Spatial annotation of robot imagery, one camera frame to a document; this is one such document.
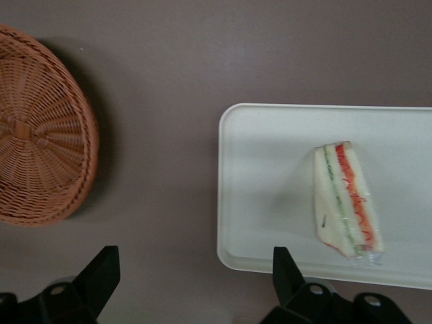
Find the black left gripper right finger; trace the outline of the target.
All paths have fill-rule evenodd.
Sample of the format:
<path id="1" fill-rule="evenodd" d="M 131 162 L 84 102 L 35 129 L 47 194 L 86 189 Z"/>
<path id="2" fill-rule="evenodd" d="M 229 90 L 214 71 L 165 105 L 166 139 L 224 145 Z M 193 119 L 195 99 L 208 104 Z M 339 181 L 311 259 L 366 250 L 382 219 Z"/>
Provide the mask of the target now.
<path id="1" fill-rule="evenodd" d="M 268 323 L 331 323 L 333 295 L 324 285 L 307 281 L 285 247 L 273 249 L 273 287 L 279 306 L 261 321 Z"/>

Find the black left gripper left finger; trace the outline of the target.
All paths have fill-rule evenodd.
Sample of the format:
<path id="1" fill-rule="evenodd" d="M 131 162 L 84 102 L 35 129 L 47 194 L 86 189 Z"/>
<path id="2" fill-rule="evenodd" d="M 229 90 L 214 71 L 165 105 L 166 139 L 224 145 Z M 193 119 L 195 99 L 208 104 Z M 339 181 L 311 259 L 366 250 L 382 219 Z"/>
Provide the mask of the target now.
<path id="1" fill-rule="evenodd" d="M 38 297 L 43 323 L 96 323 L 119 281 L 119 249 L 106 246 L 73 280 L 43 290 Z"/>

